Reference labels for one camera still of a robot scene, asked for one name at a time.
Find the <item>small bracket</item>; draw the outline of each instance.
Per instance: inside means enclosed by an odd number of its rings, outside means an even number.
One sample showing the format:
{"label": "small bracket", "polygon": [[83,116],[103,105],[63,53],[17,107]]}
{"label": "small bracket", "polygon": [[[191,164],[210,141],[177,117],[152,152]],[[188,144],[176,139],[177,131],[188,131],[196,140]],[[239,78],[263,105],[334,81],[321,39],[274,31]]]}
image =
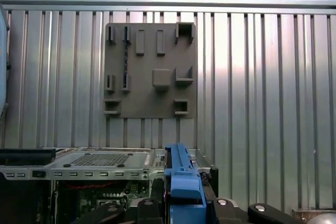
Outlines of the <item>small bracket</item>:
{"label": "small bracket", "polygon": [[196,34],[196,27],[194,23],[176,23],[175,27],[175,44],[179,41],[179,37],[188,36],[189,44],[193,43]]}
{"label": "small bracket", "polygon": [[189,114],[189,101],[187,99],[174,100],[174,114],[175,115],[188,115]]}
{"label": "small bracket", "polygon": [[115,45],[116,44],[116,31],[115,27],[108,26],[108,29],[106,29],[106,41],[108,41],[110,44]]}
{"label": "small bracket", "polygon": [[131,91],[131,76],[129,74],[126,74],[124,76],[121,90],[123,92],[130,92]]}
{"label": "small bracket", "polygon": [[193,83],[194,78],[193,78],[193,67],[190,67],[187,71],[187,74],[185,77],[179,77],[179,72],[177,68],[175,68],[175,76],[176,76],[176,85],[177,86],[189,86]]}
{"label": "small bracket", "polygon": [[169,69],[153,69],[152,85],[156,91],[167,91],[171,85],[171,71]]}
{"label": "small bracket", "polygon": [[121,113],[121,100],[105,99],[104,114],[106,116],[117,116]]}
{"label": "small bracket", "polygon": [[115,92],[115,76],[112,74],[105,75],[105,90],[110,92]]}

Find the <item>square block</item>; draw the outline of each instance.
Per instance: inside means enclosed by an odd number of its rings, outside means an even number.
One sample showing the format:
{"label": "square block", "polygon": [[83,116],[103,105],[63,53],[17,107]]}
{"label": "square block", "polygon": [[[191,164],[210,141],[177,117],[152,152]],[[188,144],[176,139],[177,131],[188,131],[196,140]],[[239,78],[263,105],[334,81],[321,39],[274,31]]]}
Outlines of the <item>square block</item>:
{"label": "square block", "polygon": [[167,90],[171,85],[172,74],[169,69],[153,69],[152,85],[157,90]]}

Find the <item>gray metal frame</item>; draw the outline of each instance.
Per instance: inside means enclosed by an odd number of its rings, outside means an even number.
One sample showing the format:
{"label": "gray metal frame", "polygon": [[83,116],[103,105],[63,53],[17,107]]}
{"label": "gray metal frame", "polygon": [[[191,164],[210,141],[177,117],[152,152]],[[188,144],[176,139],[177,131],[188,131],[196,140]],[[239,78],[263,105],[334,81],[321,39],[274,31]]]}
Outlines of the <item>gray metal frame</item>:
{"label": "gray metal frame", "polygon": [[[220,196],[243,208],[336,207],[335,1],[0,3],[12,63],[2,147],[182,142],[215,162]],[[176,21],[197,27],[197,119],[106,123],[104,25]]]}

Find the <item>screw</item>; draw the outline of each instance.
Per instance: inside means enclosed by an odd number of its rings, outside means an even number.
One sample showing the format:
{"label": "screw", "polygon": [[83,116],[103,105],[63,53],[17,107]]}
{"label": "screw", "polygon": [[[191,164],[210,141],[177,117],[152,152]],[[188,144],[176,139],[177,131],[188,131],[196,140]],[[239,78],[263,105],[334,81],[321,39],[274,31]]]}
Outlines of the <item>screw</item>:
{"label": "screw", "polygon": [[222,206],[225,206],[227,204],[226,200],[223,199],[218,200],[218,203],[221,204]]}
{"label": "screw", "polygon": [[263,207],[263,206],[256,206],[256,209],[259,211],[259,212],[265,212],[266,208]]}

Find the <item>metal panel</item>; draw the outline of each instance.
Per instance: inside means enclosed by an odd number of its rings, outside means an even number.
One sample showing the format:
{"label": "metal panel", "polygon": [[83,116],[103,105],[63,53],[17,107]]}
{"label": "metal panel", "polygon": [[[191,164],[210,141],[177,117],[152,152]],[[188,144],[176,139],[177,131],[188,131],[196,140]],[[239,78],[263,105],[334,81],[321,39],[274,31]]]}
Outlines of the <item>metal panel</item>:
{"label": "metal panel", "polygon": [[294,15],[281,15],[282,55],[282,178],[285,206],[298,207],[298,192],[293,185],[298,183],[297,141],[297,76]]}
{"label": "metal panel", "polygon": [[223,186],[219,188],[219,194],[231,197],[230,179],[230,120],[229,96],[230,96],[230,58],[229,58],[229,30],[227,14],[216,13],[214,15],[214,60],[215,60],[215,90],[214,90],[214,120],[215,139],[218,139],[215,148],[215,163],[219,171],[219,181]]}
{"label": "metal panel", "polygon": [[232,198],[247,208],[247,106],[246,106],[246,50],[244,14],[231,15],[231,131],[232,131]]}
{"label": "metal panel", "polygon": [[8,77],[5,148],[22,147],[22,103],[24,99],[24,62],[26,59],[27,15],[13,11],[10,21],[9,60],[12,64]]}
{"label": "metal panel", "polygon": [[[243,208],[336,206],[336,2],[0,1],[12,64],[2,147],[182,142],[215,161],[220,196]],[[176,21],[197,27],[197,118],[107,120],[106,24]]]}
{"label": "metal panel", "polygon": [[92,131],[90,121],[90,88],[92,64],[92,12],[78,14],[78,27],[75,55],[75,81],[74,81],[74,115],[73,131],[74,145],[77,147],[89,145],[89,132]]}
{"label": "metal panel", "polygon": [[332,165],[330,135],[330,91],[329,91],[329,55],[328,23],[326,15],[314,17],[314,88],[315,88],[315,150],[316,150],[316,204],[327,208],[332,205]]}
{"label": "metal panel", "polygon": [[39,99],[42,12],[28,12],[27,52],[22,117],[22,147],[35,148]]}
{"label": "metal panel", "polygon": [[265,15],[265,119],[266,119],[266,202],[281,208],[282,178],[281,155],[283,149],[282,121],[280,115],[280,75],[278,48],[278,18],[275,14]]}
{"label": "metal panel", "polygon": [[75,82],[75,47],[77,42],[77,15],[63,12],[61,17],[60,44],[56,80],[55,139],[56,146],[73,146],[73,98]]}

